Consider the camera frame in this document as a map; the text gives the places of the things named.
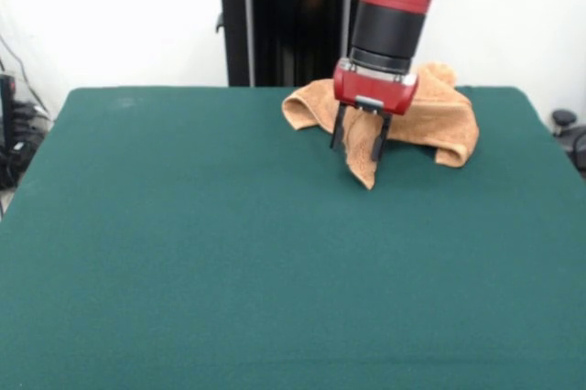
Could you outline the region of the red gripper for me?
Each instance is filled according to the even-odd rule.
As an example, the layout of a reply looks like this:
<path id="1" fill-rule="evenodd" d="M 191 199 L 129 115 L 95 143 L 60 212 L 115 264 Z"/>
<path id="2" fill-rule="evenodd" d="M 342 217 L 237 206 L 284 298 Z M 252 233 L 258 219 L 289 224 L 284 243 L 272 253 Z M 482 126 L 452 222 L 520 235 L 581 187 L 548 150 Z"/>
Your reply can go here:
<path id="1" fill-rule="evenodd" d="M 371 154 L 371 160 L 378 162 L 385 150 L 393 118 L 391 114 L 403 115 L 411 106 L 417 89 L 416 73 L 395 74 L 370 70 L 348 58 L 341 58 L 333 74 L 334 97 L 340 103 L 334 119 L 330 148 L 336 150 L 342 144 L 348 105 L 385 113 Z"/>

